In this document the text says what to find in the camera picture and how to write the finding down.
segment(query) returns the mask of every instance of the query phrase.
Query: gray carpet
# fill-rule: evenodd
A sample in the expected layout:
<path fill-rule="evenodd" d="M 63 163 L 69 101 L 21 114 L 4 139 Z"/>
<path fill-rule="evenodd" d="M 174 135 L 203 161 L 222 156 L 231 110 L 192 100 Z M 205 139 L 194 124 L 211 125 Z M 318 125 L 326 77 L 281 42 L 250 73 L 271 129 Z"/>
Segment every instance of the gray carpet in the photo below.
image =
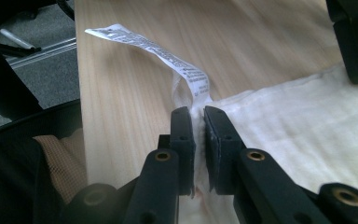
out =
<path fill-rule="evenodd" d="M 42 49 L 76 36 L 75 23 L 56 5 L 40 8 L 34 20 L 26 13 L 20 13 L 2 24 L 2 28 Z M 1 34 L 0 43 L 17 47 Z M 14 71 L 43 108 L 80 98 L 76 49 L 24 65 Z M 0 126 L 9 122 L 9 119 L 0 116 Z"/>

